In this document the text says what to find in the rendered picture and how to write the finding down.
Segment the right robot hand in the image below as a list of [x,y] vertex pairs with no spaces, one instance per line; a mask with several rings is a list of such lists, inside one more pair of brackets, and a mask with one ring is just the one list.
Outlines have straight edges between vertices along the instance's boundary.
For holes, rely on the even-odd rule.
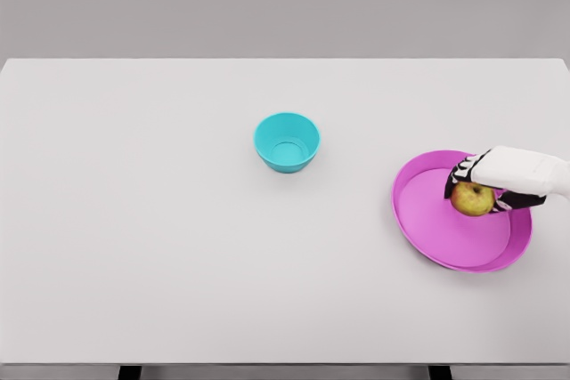
[[496,146],[488,151],[463,158],[450,171],[444,198],[451,199],[462,183],[491,190],[493,202],[460,212],[468,216],[498,214],[546,202],[553,163],[542,154],[529,150]]

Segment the yellow-green apple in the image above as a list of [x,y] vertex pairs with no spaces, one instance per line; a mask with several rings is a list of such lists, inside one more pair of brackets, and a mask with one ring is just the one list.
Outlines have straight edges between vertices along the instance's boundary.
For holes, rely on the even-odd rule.
[[466,216],[482,216],[493,210],[495,191],[473,182],[458,182],[450,197],[456,211]]

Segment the pink plate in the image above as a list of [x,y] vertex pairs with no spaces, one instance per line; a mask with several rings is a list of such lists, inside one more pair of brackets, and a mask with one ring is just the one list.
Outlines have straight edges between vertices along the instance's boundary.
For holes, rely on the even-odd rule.
[[405,163],[392,185],[394,216],[403,235],[429,260],[456,271],[500,271],[528,248],[533,235],[531,210],[480,217],[456,211],[444,198],[444,185],[452,168],[467,155],[434,150]]

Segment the blue bowl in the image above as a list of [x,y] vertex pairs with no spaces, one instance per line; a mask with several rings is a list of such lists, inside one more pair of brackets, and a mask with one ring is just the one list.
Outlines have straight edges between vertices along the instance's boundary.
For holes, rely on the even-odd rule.
[[257,125],[253,142],[257,155],[273,171],[293,174],[304,169],[321,146],[321,133],[308,117],[280,112]]

